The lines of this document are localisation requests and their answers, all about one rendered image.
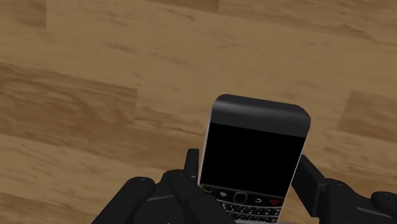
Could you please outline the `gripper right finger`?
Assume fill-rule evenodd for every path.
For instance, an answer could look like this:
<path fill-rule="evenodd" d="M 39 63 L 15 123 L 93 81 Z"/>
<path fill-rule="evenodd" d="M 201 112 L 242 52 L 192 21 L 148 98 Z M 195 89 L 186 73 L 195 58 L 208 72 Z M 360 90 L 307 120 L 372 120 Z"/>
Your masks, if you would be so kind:
<path fill-rule="evenodd" d="M 291 186 L 319 224 L 397 224 L 396 193 L 377 191 L 364 197 L 343 181 L 324 177 L 305 155 Z"/>

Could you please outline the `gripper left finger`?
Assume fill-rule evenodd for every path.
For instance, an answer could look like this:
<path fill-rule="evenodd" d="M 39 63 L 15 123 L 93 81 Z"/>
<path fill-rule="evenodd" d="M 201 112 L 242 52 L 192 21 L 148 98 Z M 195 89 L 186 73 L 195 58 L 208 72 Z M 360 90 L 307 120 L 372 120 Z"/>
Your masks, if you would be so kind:
<path fill-rule="evenodd" d="M 199 150 L 190 148 L 183 169 L 129 179 L 91 224 L 236 224 L 215 197 L 197 184 Z"/>

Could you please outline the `black keypad mobile phone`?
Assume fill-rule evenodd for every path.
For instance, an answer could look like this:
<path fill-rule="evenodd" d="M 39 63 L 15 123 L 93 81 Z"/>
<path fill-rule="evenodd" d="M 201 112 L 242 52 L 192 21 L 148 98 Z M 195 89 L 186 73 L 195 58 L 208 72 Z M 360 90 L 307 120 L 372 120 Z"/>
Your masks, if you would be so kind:
<path fill-rule="evenodd" d="M 238 224 L 277 223 L 310 122 L 295 104 L 220 95 L 212 105 L 199 186 Z"/>

